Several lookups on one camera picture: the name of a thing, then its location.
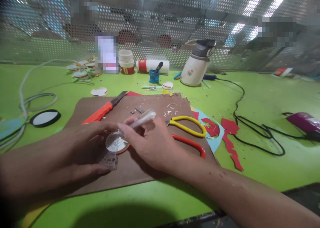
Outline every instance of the green table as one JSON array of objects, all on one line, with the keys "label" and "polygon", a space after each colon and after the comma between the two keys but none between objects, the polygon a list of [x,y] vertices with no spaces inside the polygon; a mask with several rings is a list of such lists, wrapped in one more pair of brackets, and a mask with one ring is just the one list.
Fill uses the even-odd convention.
[{"label": "green table", "polygon": [[[32,66],[1,65],[1,117],[11,119],[22,112],[18,108],[18,89],[24,74]],[[93,79],[94,86],[85,83],[71,83],[63,67],[41,67],[31,73],[24,87],[25,98],[50,92],[58,95],[58,101],[51,106],[61,114],[61,119],[45,128],[28,125],[22,139],[15,145],[20,147],[48,137],[66,124],[74,107],[82,97],[90,97],[93,88],[106,87],[109,96],[116,96],[123,90],[144,95],[160,92],[143,91],[148,85],[148,75],[106,75]],[[173,77],[161,77],[163,82],[172,81],[174,89],[180,90],[192,106],[208,116],[233,119],[235,102],[240,98],[239,89],[227,82],[208,81],[211,89],[203,84],[187,87]],[[229,72],[220,78],[237,82],[246,91],[240,102],[239,115],[258,124],[267,124],[292,135],[301,135],[281,115],[282,112],[308,112],[320,118],[320,85],[315,82],[293,79],[279,79],[268,74]],[[32,106],[44,104],[47,98],[40,98]],[[239,137],[245,141],[266,147],[274,152],[278,149],[267,139],[240,125]],[[297,141],[279,134],[275,137],[283,144],[287,154],[275,157],[258,149],[243,145],[230,136],[235,144],[244,172],[234,169],[233,161],[222,142],[215,155],[222,167],[242,173],[279,191],[318,182],[320,178],[318,143]],[[138,185],[122,187],[94,194],[68,198],[51,205],[35,222],[38,227],[152,227],[185,219],[216,209],[217,205],[196,189],[167,178]]]}]

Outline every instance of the perforated metal mesh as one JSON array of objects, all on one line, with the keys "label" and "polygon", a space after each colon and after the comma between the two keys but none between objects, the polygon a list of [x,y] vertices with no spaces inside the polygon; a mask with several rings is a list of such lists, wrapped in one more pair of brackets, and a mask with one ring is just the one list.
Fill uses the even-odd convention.
[{"label": "perforated metal mesh", "polygon": [[97,32],[115,32],[135,60],[168,59],[182,69],[186,41],[215,39],[209,68],[257,71],[307,46],[255,49],[257,18],[294,17],[305,34],[307,8],[307,0],[3,0],[0,59],[81,60],[95,54]]}]

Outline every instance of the black cable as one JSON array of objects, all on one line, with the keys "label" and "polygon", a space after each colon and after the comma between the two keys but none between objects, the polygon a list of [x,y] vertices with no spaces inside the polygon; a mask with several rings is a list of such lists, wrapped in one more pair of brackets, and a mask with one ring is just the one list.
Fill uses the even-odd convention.
[{"label": "black cable", "polygon": [[[219,79],[219,78],[217,78],[217,80],[225,81],[225,82],[230,82],[230,83],[232,83],[232,84],[240,87],[241,90],[242,90],[242,96],[241,96],[241,98],[236,102],[236,109],[235,109],[234,112],[233,112],[233,117],[234,117],[234,119],[235,119],[235,121],[236,121],[236,124],[238,125],[239,122],[241,122],[241,123],[245,124],[247,127],[251,128],[251,129],[252,129],[253,131],[255,131],[256,133],[258,133],[260,136],[263,136],[264,138],[267,138],[267,139],[273,139],[273,140],[280,146],[280,148],[281,148],[281,150],[282,150],[282,153],[280,153],[280,154],[278,154],[278,153],[273,153],[273,152],[268,151],[268,150],[266,150],[266,149],[264,149],[264,148],[262,148],[262,147],[260,147],[260,146],[257,146],[257,145],[248,143],[248,142],[246,142],[246,141],[243,141],[243,140],[241,140],[239,137],[237,137],[236,135],[233,135],[239,142],[241,142],[241,143],[243,143],[243,144],[246,144],[246,145],[253,146],[253,147],[255,147],[255,148],[258,148],[258,149],[260,149],[260,150],[262,150],[262,151],[264,151],[264,152],[266,152],[266,153],[269,153],[269,154],[271,154],[271,155],[283,156],[284,154],[286,154],[286,151],[285,151],[285,149],[283,148],[283,146],[274,138],[271,130],[272,130],[272,131],[275,131],[275,132],[277,132],[277,133],[280,133],[280,134],[282,134],[282,135],[295,138],[295,139],[305,139],[305,138],[306,138],[305,135],[303,135],[303,136],[292,136],[292,135],[283,133],[282,131],[276,130],[276,129],[272,128],[272,127],[266,126],[266,125],[264,125],[264,124],[258,125],[258,124],[250,121],[249,119],[247,119],[247,118],[245,118],[245,117],[243,117],[243,116],[237,115],[237,114],[236,114],[236,111],[237,111],[238,108],[239,108],[238,103],[242,100],[242,98],[243,98],[244,95],[245,95],[245,91],[244,91],[243,87],[240,86],[240,85],[238,85],[238,84],[236,84],[236,83],[234,83],[234,82],[232,82],[232,81],[229,81],[229,80],[224,80],[224,79]],[[255,129],[253,126],[251,126],[251,125],[249,125],[248,123],[246,123],[245,121],[248,122],[248,123],[251,123],[252,125],[255,125],[256,127],[258,127],[258,128],[260,128],[261,130],[265,131],[268,135],[265,135],[265,134],[261,133],[260,131],[258,131],[258,130]]]}]

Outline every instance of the yellow scissors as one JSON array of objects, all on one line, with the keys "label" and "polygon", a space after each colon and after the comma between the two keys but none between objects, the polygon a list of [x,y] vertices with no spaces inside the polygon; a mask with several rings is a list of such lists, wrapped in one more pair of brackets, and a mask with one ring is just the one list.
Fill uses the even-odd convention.
[{"label": "yellow scissors", "polygon": [[[176,122],[179,120],[189,120],[192,121],[193,123],[196,123],[198,125],[198,127],[200,127],[200,129],[202,130],[202,133],[196,132],[194,130],[189,129],[188,127]],[[176,116],[176,117],[172,117],[171,120],[166,121],[167,126],[168,125],[174,125],[182,130],[184,130],[185,132],[190,133],[191,135],[194,136],[198,136],[198,137],[206,137],[207,134],[207,130],[205,129],[205,127],[195,118],[190,117],[190,116]]]}]

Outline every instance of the red paper cutout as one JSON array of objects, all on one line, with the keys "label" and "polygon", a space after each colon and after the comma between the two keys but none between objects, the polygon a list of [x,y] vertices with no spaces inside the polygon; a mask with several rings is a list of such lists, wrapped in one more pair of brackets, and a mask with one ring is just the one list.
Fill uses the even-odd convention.
[{"label": "red paper cutout", "polygon": [[139,93],[135,93],[135,92],[132,92],[132,91],[129,91],[127,94],[126,94],[127,97],[132,97],[132,96],[143,96],[142,94],[139,94]]},{"label": "red paper cutout", "polygon": [[209,118],[203,118],[201,119],[205,123],[209,123],[210,126],[204,126],[207,130],[207,132],[210,134],[210,136],[216,136],[219,135],[219,127],[216,123],[214,123]]},{"label": "red paper cutout", "polygon": [[196,120],[199,120],[199,113],[198,112],[194,112],[194,111],[192,111],[192,113],[193,113],[194,118]]},{"label": "red paper cutout", "polygon": [[225,118],[222,118],[221,124],[225,129],[222,139],[226,144],[226,149],[231,154],[231,158],[234,162],[236,169],[244,171],[244,169],[240,164],[238,153],[234,149],[232,149],[234,148],[234,145],[228,138],[228,134],[233,134],[233,135],[237,134],[238,133],[237,130],[239,130],[239,127],[234,121],[230,121]]}]

